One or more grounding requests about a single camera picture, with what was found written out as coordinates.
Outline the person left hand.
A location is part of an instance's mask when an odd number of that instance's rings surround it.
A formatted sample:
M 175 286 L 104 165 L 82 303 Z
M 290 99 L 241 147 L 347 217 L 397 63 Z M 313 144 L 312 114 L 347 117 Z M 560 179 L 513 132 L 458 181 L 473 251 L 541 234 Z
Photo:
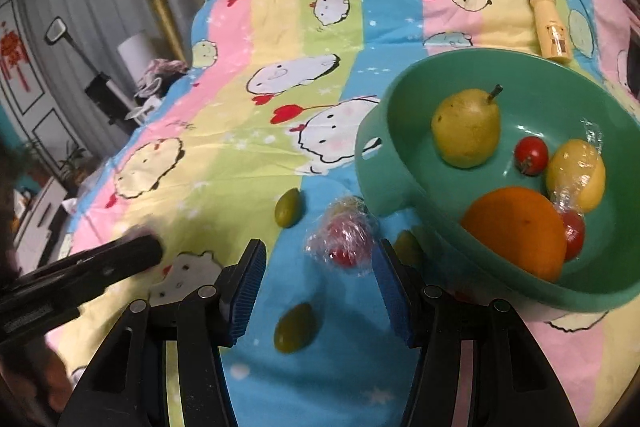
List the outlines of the person left hand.
M 73 392 L 64 362 L 43 337 L 2 350 L 1 375 L 17 403 L 29 413 L 43 402 L 54 413 L 62 413 Z

